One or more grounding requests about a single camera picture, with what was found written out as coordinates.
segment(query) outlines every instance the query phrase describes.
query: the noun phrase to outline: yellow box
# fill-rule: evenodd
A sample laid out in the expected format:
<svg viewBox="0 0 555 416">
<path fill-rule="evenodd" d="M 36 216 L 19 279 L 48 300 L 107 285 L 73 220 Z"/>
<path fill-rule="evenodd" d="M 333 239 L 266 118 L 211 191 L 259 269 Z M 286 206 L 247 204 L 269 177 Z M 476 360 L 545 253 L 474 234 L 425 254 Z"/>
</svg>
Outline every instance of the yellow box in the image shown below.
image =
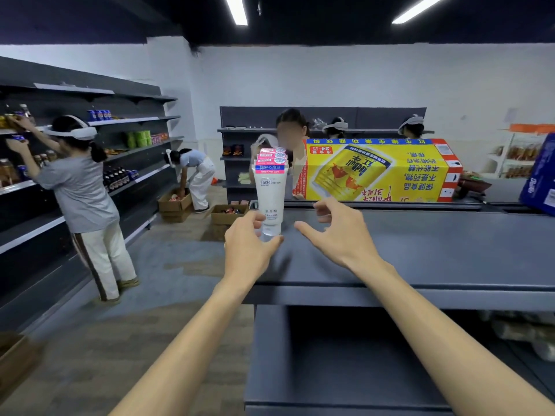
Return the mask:
<svg viewBox="0 0 555 416">
<path fill-rule="evenodd" d="M 308 139 L 293 194 L 307 200 L 449 202 L 462 173 L 441 139 Z"/>
</svg>

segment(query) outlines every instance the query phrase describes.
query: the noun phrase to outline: fluorescent tube light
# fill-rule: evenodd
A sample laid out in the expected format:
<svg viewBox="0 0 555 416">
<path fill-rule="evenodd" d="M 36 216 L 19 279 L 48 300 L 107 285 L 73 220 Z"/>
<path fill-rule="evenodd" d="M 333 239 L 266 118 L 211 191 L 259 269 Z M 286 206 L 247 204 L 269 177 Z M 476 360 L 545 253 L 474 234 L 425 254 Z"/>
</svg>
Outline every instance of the fluorescent tube light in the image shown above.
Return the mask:
<svg viewBox="0 0 555 416">
<path fill-rule="evenodd" d="M 233 20 L 235 24 L 239 26 L 248 26 L 246 22 L 245 7 L 243 6 L 243 0 L 226 0 L 229 9 L 232 11 Z"/>
<path fill-rule="evenodd" d="M 397 19 L 392 21 L 394 25 L 400 25 L 406 21 L 411 20 L 414 16 L 422 13 L 424 10 L 429 9 L 434 4 L 438 3 L 441 0 L 422 0 L 416 6 L 411 7 L 405 13 L 401 14 Z"/>
</svg>

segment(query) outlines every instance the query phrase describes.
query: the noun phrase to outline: sneaker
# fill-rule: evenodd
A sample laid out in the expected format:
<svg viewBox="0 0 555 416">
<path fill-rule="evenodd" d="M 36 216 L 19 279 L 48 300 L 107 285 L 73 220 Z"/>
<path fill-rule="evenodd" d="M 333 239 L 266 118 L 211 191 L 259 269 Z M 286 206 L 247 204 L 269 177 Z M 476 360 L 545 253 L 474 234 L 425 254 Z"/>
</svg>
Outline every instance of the sneaker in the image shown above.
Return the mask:
<svg viewBox="0 0 555 416">
<path fill-rule="evenodd" d="M 201 209 L 201 210 L 195 210 L 195 213 L 204 213 L 205 211 L 207 211 L 210 208 L 210 206 L 208 206 L 205 209 Z"/>
<path fill-rule="evenodd" d="M 100 297 L 98 297 L 94 300 L 94 302 L 99 305 L 117 305 L 119 303 L 119 297 L 115 299 L 107 299 L 107 300 L 102 300 L 100 299 Z"/>
<path fill-rule="evenodd" d="M 117 280 L 116 283 L 118 284 L 119 290 L 124 291 L 131 287 L 139 286 L 140 280 L 138 277 L 135 277 L 135 279 L 131 279 L 131 280 Z"/>
</svg>

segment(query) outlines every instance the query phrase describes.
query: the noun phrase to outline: black hair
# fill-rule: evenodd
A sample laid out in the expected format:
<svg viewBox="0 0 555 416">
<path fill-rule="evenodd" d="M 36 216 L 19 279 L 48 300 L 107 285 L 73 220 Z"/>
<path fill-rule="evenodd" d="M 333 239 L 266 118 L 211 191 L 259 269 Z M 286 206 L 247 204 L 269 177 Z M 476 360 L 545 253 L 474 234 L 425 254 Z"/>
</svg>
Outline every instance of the black hair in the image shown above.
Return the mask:
<svg viewBox="0 0 555 416">
<path fill-rule="evenodd" d="M 171 151 L 170 151 L 171 163 L 173 163 L 173 164 L 178 164 L 178 163 L 179 163 L 179 160 L 180 160 L 180 158 L 181 158 L 181 155 L 184 154 L 184 153 L 190 152 L 191 150 L 192 150 L 191 148 L 183 148 L 183 149 L 181 149 L 181 150 L 179 150 L 179 151 L 177 151 L 177 150 L 171 150 Z M 170 162 L 169 162 L 169 160 L 168 160 L 168 155 L 166 155 L 165 153 L 164 153 L 164 160 L 166 161 L 166 163 L 167 163 L 168 165 L 171 165 Z"/>
<path fill-rule="evenodd" d="M 408 119 L 412 118 L 414 115 L 406 117 L 403 122 L 407 121 Z M 405 124 L 403 128 L 406 128 L 408 131 L 412 132 L 417 139 L 422 137 L 422 133 L 424 132 L 424 124 Z"/>
<path fill-rule="evenodd" d="M 52 131 L 70 132 L 83 128 L 83 126 L 70 116 L 59 116 L 52 121 Z M 75 137 L 60 137 L 59 140 L 65 141 L 69 146 L 77 150 L 87 151 L 90 149 L 90 157 L 96 163 L 105 161 L 108 157 L 104 149 L 92 140 L 79 140 Z"/>
<path fill-rule="evenodd" d="M 335 124 L 336 122 L 345 122 L 345 121 L 340 116 L 337 116 L 333 120 L 331 120 L 331 124 Z M 325 129 L 324 133 L 325 133 L 326 137 L 328 137 L 329 139 L 339 138 L 339 137 L 343 136 L 343 134 L 345 134 L 345 132 L 343 130 L 338 130 L 335 127 L 330 127 L 328 129 Z"/>
<path fill-rule="evenodd" d="M 289 108 L 279 114 L 276 118 L 276 127 L 280 122 L 296 122 L 301 127 L 306 126 L 306 135 L 310 135 L 310 123 L 306 120 L 305 116 L 301 114 L 296 108 Z"/>
</svg>

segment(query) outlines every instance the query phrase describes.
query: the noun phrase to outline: tube cap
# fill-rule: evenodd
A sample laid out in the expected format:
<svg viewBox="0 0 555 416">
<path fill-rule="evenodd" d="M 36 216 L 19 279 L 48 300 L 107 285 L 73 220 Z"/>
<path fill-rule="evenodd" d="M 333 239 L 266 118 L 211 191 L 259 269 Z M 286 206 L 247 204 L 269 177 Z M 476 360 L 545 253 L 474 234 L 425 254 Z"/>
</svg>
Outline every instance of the tube cap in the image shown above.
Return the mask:
<svg viewBox="0 0 555 416">
<path fill-rule="evenodd" d="M 262 233 L 268 237 L 273 237 L 281 234 L 281 223 L 280 224 L 262 224 Z"/>
</svg>

